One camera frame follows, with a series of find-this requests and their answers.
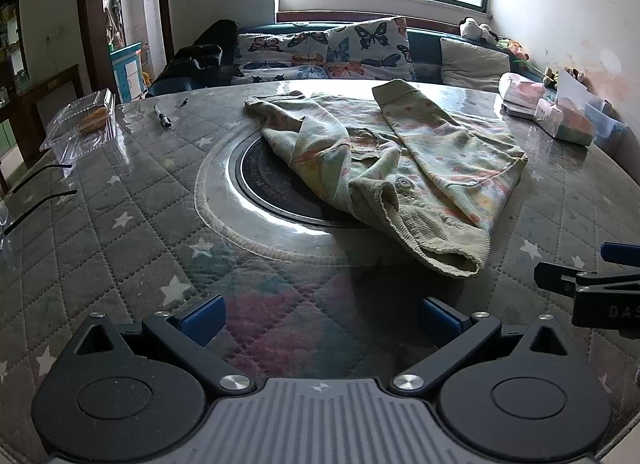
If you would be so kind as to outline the green patterned child's shirt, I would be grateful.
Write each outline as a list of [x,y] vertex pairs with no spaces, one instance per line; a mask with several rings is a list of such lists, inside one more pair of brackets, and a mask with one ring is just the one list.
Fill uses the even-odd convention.
[[404,80],[372,94],[294,91],[245,105],[264,118],[273,153],[323,202],[443,275],[476,276],[525,152],[502,119],[449,114]]

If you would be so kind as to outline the clear plastic storage box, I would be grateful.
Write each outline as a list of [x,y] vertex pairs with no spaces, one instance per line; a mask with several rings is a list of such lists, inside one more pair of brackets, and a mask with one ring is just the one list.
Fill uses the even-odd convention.
[[617,150],[620,140],[627,132],[627,126],[612,116],[612,110],[608,101],[594,95],[588,96],[584,109],[585,116],[593,124],[593,142],[609,154]]

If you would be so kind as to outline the tissue box pack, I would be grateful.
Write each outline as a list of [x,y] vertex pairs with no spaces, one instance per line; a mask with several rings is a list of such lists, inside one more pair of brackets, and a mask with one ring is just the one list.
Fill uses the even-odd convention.
[[594,138],[594,124],[585,115],[588,96],[582,83],[566,70],[560,70],[555,100],[538,101],[536,124],[554,139],[589,146]]

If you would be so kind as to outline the pink white wipes pack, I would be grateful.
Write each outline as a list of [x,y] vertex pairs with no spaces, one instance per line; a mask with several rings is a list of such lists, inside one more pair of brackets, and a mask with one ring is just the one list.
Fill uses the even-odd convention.
[[546,95],[546,88],[540,82],[506,72],[500,77],[498,92],[502,109],[509,116],[532,120],[538,102]]

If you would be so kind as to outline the brown plush toys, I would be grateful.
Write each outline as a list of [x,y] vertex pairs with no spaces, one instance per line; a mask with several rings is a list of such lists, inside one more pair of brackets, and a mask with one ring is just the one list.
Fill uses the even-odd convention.
[[[564,72],[568,75],[572,76],[578,82],[583,82],[585,79],[585,73],[577,68],[573,68],[570,66],[564,67]],[[558,85],[558,81],[560,78],[560,72],[558,70],[553,70],[551,67],[547,67],[544,70],[544,77],[542,77],[542,84],[548,89],[555,89]]]

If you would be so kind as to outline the round glass turntable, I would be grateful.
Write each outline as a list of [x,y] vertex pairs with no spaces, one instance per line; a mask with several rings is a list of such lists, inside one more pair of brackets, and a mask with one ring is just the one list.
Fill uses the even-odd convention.
[[384,235],[322,202],[248,126],[207,153],[194,205],[211,230],[260,257],[370,267],[386,254]]

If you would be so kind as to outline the grey plain pillow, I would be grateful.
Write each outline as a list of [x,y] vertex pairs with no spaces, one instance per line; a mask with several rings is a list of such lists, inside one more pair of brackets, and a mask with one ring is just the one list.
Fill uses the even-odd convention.
[[442,38],[440,78],[447,86],[498,92],[500,78],[511,72],[510,58],[499,51]]

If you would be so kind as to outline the clear plastic food container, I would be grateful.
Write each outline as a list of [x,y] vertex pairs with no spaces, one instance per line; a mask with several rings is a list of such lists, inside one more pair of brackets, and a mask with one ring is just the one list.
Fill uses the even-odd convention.
[[115,97],[110,89],[85,95],[60,109],[47,124],[39,150],[73,164],[112,141],[116,135]]

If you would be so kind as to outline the white plush toy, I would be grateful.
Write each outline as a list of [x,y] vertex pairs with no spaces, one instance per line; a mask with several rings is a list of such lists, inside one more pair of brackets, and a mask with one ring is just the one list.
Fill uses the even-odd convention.
[[488,24],[479,24],[472,17],[465,17],[465,19],[460,22],[459,28],[460,36],[464,39],[485,42],[491,44],[491,46],[495,46],[499,40],[498,34],[496,34]]

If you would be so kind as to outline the black marker pen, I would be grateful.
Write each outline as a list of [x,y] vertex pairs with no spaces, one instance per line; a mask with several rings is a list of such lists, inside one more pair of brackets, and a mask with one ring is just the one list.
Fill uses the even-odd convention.
[[158,121],[160,122],[160,125],[162,126],[162,128],[163,129],[170,129],[172,127],[172,122],[169,119],[169,117],[160,109],[160,106],[155,104],[154,107],[153,107],[153,110],[154,110],[154,114],[157,117]]

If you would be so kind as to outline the large butterfly pillow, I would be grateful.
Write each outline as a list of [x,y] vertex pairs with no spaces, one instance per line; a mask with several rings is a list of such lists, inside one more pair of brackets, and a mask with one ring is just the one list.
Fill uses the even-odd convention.
[[329,78],[416,80],[405,17],[335,27],[326,32],[326,39]]

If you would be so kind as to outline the blue children's cabinet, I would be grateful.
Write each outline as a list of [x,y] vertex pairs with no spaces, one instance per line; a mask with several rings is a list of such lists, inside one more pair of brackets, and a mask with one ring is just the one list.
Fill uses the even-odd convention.
[[140,42],[110,53],[119,100],[122,103],[134,101],[145,91],[141,53]]

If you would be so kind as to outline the black bag on sofa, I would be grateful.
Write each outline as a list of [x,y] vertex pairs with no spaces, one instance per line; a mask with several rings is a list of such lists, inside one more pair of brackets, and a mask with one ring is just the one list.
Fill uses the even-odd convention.
[[238,36],[239,25],[234,20],[217,20],[191,46],[175,53],[146,96],[228,86]]

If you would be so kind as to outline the long butterfly cushion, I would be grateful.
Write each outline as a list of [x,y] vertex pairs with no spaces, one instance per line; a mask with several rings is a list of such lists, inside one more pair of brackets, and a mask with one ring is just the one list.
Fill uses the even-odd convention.
[[239,34],[232,84],[326,79],[328,39],[322,31]]

